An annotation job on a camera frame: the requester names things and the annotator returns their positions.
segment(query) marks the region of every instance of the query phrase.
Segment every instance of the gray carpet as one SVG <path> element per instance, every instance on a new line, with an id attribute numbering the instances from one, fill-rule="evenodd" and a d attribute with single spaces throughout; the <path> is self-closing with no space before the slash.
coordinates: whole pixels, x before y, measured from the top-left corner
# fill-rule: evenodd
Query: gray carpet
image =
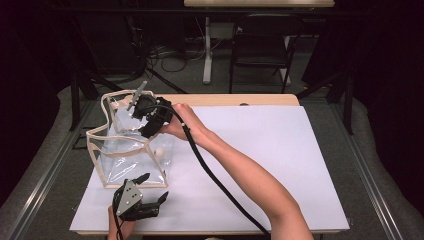
<path id="1" fill-rule="evenodd" d="M 287 93 L 297 93 L 303 90 L 304 84 L 299 80 L 307 65 L 314 46 L 313 39 L 303 39 L 295 55 L 293 70 L 290 74 L 292 83 Z M 212 83 L 202 83 L 203 61 L 188 61 L 183 71 L 177 73 L 165 72 L 158 64 L 155 69 L 165 78 L 172 81 L 189 93 L 227 93 L 228 91 L 228 55 L 225 43 L 214 50 Z M 182 66 L 181 61 L 172 58 L 164 61 L 164 66 L 175 69 Z M 245 80 L 243 72 L 237 73 Z M 278 82 L 277 77 L 270 81 Z M 175 93 L 175 91 L 156 78 L 148 80 L 148 90 L 155 93 Z M 135 89 L 140 82 L 132 81 L 120 84 L 123 88 Z M 100 93 L 109 90 L 97 86 Z M 251 92 L 251 89 L 240 87 L 238 92 Z M 261 89 L 267 92 L 278 92 L 276 87 Z M 346 232 L 325 235 L 324 239 L 392 239 L 377 214 L 375 203 L 370 199 L 370 193 L 364 186 L 364 181 L 358 172 L 355 156 L 344 134 L 344 129 L 337 123 L 337 105 L 328 105 L 323 100 L 326 89 L 322 89 L 310 97 L 301 100 L 308 113 L 317 141 L 326 161 L 336 191 L 345 210 L 346 216 L 353 225 Z M 103 237 L 82 237 L 69 231 L 69 226 L 75 214 L 73 208 L 78 205 L 88 177 L 91 175 L 93 164 L 86 150 L 72 150 L 63 147 L 72 145 L 69 139 L 75 139 L 75 133 L 68 133 L 70 126 L 70 91 L 65 89 L 59 94 L 62 105 L 55 125 L 43 146 L 35 156 L 25 176 L 0 209 L 1 232 L 0 239 L 8 236 L 20 239 L 103 239 Z M 87 103 L 81 96 L 82 103 Z M 82 127 L 94 127 L 101 124 L 99 107 L 94 107 L 86 114 L 86 119 L 79 126 L 78 133 L 83 134 Z M 358 101 L 353 105 L 354 139 L 358 144 L 369 170 L 372 172 L 379 190 L 391 210 L 392 217 L 403 238 L 424 239 L 424 221 L 422 216 L 402 197 L 390 176 L 385 172 L 375 153 L 374 141 L 366 118 L 366 109 Z M 84 139 L 78 146 L 84 145 Z M 45 177 L 46 169 L 57 158 L 63 164 L 57 166 L 57 176 L 53 177 L 51 186 L 47 187 L 48 194 L 39 200 L 39 208 L 33 209 L 33 215 L 22 212 L 28 205 L 33 204 L 31 198 L 37 189 L 40 179 Z"/>

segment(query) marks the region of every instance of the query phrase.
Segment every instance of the black chair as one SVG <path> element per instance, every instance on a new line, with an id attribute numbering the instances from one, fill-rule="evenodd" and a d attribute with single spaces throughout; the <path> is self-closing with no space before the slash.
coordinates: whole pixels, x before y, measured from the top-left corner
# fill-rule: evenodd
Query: black chair
<path id="1" fill-rule="evenodd" d="M 238 19 L 233 28 L 230 62 L 230 90 L 233 90 L 234 66 L 286 69 L 281 93 L 284 93 L 295 50 L 295 42 L 304 30 L 302 19 L 287 14 L 249 14 Z M 284 37 L 293 37 L 285 45 Z"/>

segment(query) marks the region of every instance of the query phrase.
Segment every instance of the plastic bag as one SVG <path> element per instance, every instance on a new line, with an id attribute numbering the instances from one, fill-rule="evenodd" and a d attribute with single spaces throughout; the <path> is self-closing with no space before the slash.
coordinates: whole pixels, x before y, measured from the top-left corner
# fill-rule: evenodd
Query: plastic bag
<path id="1" fill-rule="evenodd" d="M 101 107 L 106 124 L 87 131 L 90 157 L 105 188 L 119 188 L 125 179 L 145 173 L 150 173 L 150 177 L 139 187 L 167 187 L 174 137 L 141 136 L 138 129 L 147 121 L 131 117 L 134 107 L 127 110 L 134 92 L 123 90 L 103 95 Z M 150 91 L 143 94 L 155 97 Z"/>

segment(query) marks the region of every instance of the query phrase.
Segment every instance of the floor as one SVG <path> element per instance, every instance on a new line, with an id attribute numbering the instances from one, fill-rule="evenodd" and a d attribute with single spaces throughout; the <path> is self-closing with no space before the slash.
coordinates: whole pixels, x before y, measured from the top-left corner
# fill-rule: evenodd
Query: floor
<path id="1" fill-rule="evenodd" d="M 297 93 L 307 87 L 301 76 L 315 41 L 313 38 L 300 41 L 287 93 Z M 209 85 L 202 83 L 203 61 L 199 56 L 196 58 L 200 60 L 181 61 L 173 58 L 172 54 L 163 54 L 168 58 L 159 60 L 155 70 L 189 93 L 227 93 L 228 43 L 214 40 L 214 45 L 212 83 Z M 270 75 L 238 71 L 236 78 L 241 81 L 249 76 L 266 74 Z M 175 93 L 157 78 L 148 74 L 144 78 L 149 81 L 147 89 L 155 93 Z M 109 79 L 119 81 L 119 76 Z M 270 77 L 270 81 L 278 82 L 278 79 Z M 125 89 L 135 89 L 139 84 L 137 81 L 119 83 Z M 110 92 L 104 86 L 96 87 L 101 94 Z M 259 90 L 278 92 L 275 87 L 251 89 L 245 86 L 236 91 L 257 93 Z M 366 108 L 354 101 L 354 135 L 350 136 L 340 125 L 340 106 L 328 105 L 323 99 L 327 91 L 321 89 L 300 101 L 308 112 L 336 190 L 352 223 L 351 230 L 326 235 L 325 239 L 424 239 L 422 216 L 402 197 L 379 163 Z M 77 176 L 91 172 L 91 163 L 85 161 L 88 154 L 84 150 L 72 150 L 72 146 L 80 134 L 84 134 L 84 127 L 93 124 L 90 118 L 93 104 L 81 95 L 84 118 L 74 132 L 69 132 L 70 89 L 64 89 L 58 96 L 62 105 L 55 125 L 21 182 L 0 209 L 0 239 L 102 239 L 82 237 L 68 230 L 73 209 L 77 207 L 86 186 L 86 180 Z"/>

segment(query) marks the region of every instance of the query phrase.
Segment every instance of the wooden tabletop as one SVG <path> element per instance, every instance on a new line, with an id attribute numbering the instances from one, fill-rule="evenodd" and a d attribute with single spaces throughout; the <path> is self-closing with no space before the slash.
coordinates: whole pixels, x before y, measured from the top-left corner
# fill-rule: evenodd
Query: wooden tabletop
<path id="1" fill-rule="evenodd" d="M 164 94 L 168 101 L 192 106 L 287 105 L 299 106 L 293 94 Z"/>
<path id="2" fill-rule="evenodd" d="M 333 0 L 184 0 L 186 7 L 333 7 Z"/>

